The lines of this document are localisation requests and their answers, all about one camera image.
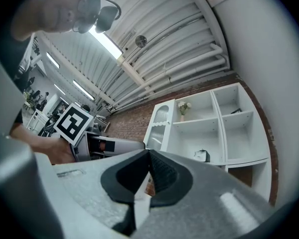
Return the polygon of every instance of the ceiling light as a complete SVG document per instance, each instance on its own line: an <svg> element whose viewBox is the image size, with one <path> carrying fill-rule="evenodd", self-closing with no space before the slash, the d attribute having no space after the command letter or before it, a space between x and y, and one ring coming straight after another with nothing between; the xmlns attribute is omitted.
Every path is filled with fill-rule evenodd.
<svg viewBox="0 0 299 239"><path fill-rule="evenodd" d="M63 93L63 95L65 95L65 93L57 86L57 85L55 85L54 84L54 86L56 86L56 88L59 90L59 91L61 91L62 93Z"/></svg>
<svg viewBox="0 0 299 239"><path fill-rule="evenodd" d="M95 31L95 26L89 30L90 34L93 35L112 55L115 59L118 59L123 52L115 45L115 43L108 38L105 34L98 34Z"/></svg>
<svg viewBox="0 0 299 239"><path fill-rule="evenodd" d="M46 56L52 61L53 64L55 64L57 68L60 68L60 65L51 57L49 52L46 53Z"/></svg>
<svg viewBox="0 0 299 239"><path fill-rule="evenodd" d="M92 97L92 95L87 92L85 89L83 89L76 81L73 81L73 83L84 92L84 94L86 94L90 99L94 100L94 97Z"/></svg>
<svg viewBox="0 0 299 239"><path fill-rule="evenodd" d="M64 102L66 102L67 104L69 104L67 101L65 101L63 98L60 97L60 99L62 99Z"/></svg>

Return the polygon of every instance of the corrugated metal ceiling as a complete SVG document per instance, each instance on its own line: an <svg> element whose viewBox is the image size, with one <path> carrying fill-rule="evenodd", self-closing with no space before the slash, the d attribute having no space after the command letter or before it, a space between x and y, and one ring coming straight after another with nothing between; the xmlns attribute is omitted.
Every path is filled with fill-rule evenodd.
<svg viewBox="0 0 299 239"><path fill-rule="evenodd" d="M122 16L106 34L122 49L126 61L145 81L166 68L212 50L209 44L214 41L214 36L193 0L114 1L122 8ZM107 5L107 2L102 1L102 5ZM91 34L69 32L45 35L77 70L114 101L119 101L138 87ZM145 48L136 46L135 38L138 35L147 38ZM199 67L210 60L194 66ZM62 66L58 73L65 79L74 78ZM97 96L84 82L78 82L94 97ZM99 102L102 100L96 98L95 106Z"/></svg>

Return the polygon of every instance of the ceiling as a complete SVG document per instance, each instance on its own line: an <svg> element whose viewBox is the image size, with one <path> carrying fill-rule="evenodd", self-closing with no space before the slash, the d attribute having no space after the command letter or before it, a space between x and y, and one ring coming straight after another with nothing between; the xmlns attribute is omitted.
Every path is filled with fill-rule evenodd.
<svg viewBox="0 0 299 239"><path fill-rule="evenodd" d="M115 111L115 107L122 108L122 104L136 102L142 92L143 98L155 97L157 92L163 93L164 89L191 77L229 68L228 59L223 59L227 57L227 49L219 41L223 36L215 31L219 27L216 18L206 5L203 14L199 9L203 5L198 4L198 0L113 1L122 8L122 16L106 35L123 52L118 60L90 33L38 34L47 76L67 93L68 101L90 105L93 114L98 113L101 106ZM102 5L107 5L107 2L102 1ZM136 46L135 38L139 35L148 41L144 48ZM211 43L218 44L222 51L215 56L195 59L213 51ZM46 52L60 64L59 69L46 57ZM220 58L223 62L219 65L206 67ZM166 76L147 84L152 78L177 66L177 72L166 73ZM184 72L192 71L185 78L180 77ZM80 91L73 80L94 100ZM132 91L135 94L124 99Z"/></svg>

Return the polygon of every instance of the white flower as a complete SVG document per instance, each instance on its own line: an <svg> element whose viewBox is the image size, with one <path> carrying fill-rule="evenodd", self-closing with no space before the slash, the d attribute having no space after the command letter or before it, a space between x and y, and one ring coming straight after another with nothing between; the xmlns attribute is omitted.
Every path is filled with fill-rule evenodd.
<svg viewBox="0 0 299 239"><path fill-rule="evenodd" d="M181 102L178 103L178 107L179 107L179 108L181 108L181 107L184 106L184 105L185 105L185 102L183 102L183 101L181 101Z"/></svg>

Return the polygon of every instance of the white wall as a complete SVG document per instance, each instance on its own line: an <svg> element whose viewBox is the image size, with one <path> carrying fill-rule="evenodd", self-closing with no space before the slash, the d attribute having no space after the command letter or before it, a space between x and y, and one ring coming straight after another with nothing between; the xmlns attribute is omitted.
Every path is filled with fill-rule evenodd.
<svg viewBox="0 0 299 239"><path fill-rule="evenodd" d="M225 0L214 7L232 68L260 102L279 160L277 206L299 193L299 30L278 0Z"/></svg>
<svg viewBox="0 0 299 239"><path fill-rule="evenodd" d="M45 92L49 92L48 101L50 98L57 93L57 89L55 88L54 84L45 76L42 76L43 73L39 72L39 69L36 68L29 74L29 79L31 77L35 77L31 88L34 91L40 90L40 95L45 97Z"/></svg>

